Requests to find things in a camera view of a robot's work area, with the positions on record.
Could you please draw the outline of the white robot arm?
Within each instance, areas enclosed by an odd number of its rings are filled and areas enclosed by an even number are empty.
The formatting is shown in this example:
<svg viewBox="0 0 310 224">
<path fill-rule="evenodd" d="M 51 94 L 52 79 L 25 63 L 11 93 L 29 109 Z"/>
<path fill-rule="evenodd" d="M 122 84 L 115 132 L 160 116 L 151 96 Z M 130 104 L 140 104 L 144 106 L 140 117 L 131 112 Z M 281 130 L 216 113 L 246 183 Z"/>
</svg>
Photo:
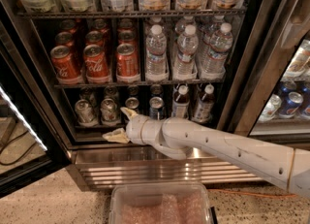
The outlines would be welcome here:
<svg viewBox="0 0 310 224">
<path fill-rule="evenodd" d="M 182 160 L 193 148 L 253 174 L 281 189 L 310 198 L 310 151 L 272 144 L 207 128 L 187 119 L 155 120 L 128 108 L 121 111 L 125 128 L 105 133 L 109 142 L 150 145 L 169 158 Z"/>
</svg>

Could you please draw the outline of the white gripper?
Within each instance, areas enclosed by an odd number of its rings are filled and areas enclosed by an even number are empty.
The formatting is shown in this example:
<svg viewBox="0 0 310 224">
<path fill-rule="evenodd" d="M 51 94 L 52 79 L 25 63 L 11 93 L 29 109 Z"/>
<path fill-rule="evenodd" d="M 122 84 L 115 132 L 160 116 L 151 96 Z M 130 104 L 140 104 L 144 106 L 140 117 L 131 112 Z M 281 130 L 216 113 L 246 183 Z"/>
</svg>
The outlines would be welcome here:
<svg viewBox="0 0 310 224">
<path fill-rule="evenodd" d="M 136 111 L 126 107 L 121 107 L 120 110 L 130 120 L 126 126 L 126 132 L 123 128 L 115 129 L 103 135 L 105 140 L 120 144 L 127 144 L 129 141 L 140 145 L 160 144 L 161 120 L 154 120 L 142 114 L 138 115 Z"/>
</svg>

